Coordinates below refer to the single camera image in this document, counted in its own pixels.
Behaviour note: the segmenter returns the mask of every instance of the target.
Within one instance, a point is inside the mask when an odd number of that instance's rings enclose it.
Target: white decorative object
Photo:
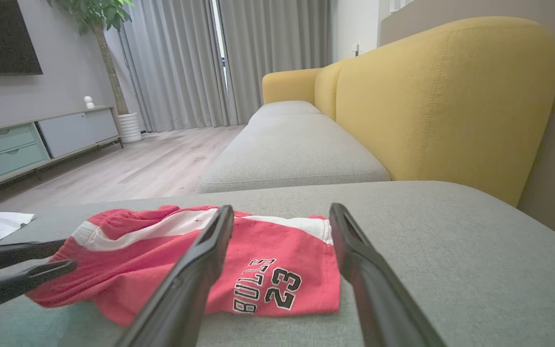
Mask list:
[[[95,105],[93,105],[93,99],[90,96],[86,96],[84,98],[85,103],[87,104],[87,108],[94,108]]]
[[[120,114],[119,124],[121,125],[121,142],[132,143],[141,141],[141,128],[138,126],[137,113]]]

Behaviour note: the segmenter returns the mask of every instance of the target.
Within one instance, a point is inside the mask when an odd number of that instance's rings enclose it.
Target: folded red garment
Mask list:
[[[77,269],[27,296],[44,307],[92,300],[104,316],[127,326],[217,210],[162,206],[95,215],[50,259],[76,260]],[[339,298],[328,220],[235,212],[222,276],[205,314],[322,314],[337,312]]]

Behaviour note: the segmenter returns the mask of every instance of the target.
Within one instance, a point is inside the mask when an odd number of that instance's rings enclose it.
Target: green drawer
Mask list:
[[[38,145],[14,149],[0,154],[0,176],[44,160]]]
[[[31,132],[31,125],[0,131],[0,152],[33,142],[36,142],[36,139]]]

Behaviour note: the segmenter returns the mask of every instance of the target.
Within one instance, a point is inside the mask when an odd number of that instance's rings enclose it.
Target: white plant pot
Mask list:
[[[132,143],[143,139],[141,128],[138,126],[137,113],[120,114],[119,124],[121,125],[121,142]]]

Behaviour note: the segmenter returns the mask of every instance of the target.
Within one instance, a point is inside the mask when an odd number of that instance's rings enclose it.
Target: gray ottoman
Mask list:
[[[37,211],[36,220],[2,243],[67,237],[90,215],[113,208],[232,204],[256,215],[301,217],[327,216],[331,202],[350,209],[447,345],[555,345],[555,232],[456,184],[283,187],[59,207]],[[198,345],[362,345],[345,281],[340,306],[336,314],[286,319],[214,314],[203,320]],[[122,332],[92,303],[42,309],[22,297],[0,306],[0,346],[109,346]]]

